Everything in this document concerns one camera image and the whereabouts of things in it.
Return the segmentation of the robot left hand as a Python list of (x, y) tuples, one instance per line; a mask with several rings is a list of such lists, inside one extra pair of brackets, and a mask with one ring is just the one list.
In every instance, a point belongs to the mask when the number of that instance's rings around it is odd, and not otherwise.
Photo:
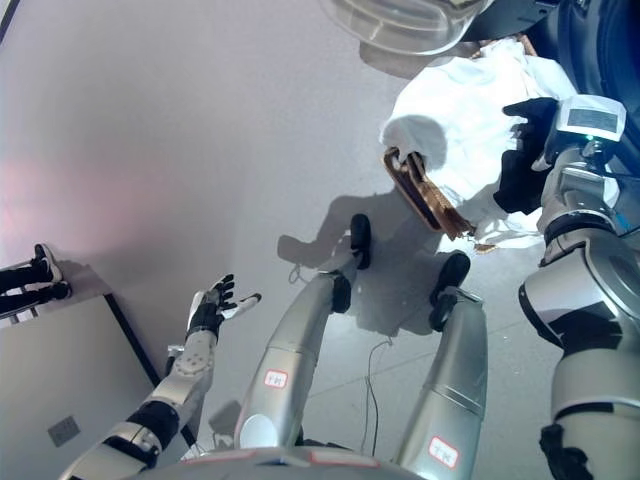
[(194, 294), (187, 324), (187, 336), (209, 332), (219, 337), (221, 325), (254, 308), (261, 300), (260, 293), (234, 299), (235, 275), (226, 274), (209, 289)]

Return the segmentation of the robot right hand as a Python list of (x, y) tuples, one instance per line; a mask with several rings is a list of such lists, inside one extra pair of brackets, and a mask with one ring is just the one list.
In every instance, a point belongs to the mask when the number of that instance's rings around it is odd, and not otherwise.
[(516, 148), (506, 150), (502, 160), (523, 162), (534, 172), (550, 169), (551, 164), (543, 156), (558, 105), (554, 98), (539, 97), (504, 106), (502, 112), (506, 116), (520, 117), (525, 122), (514, 126)]

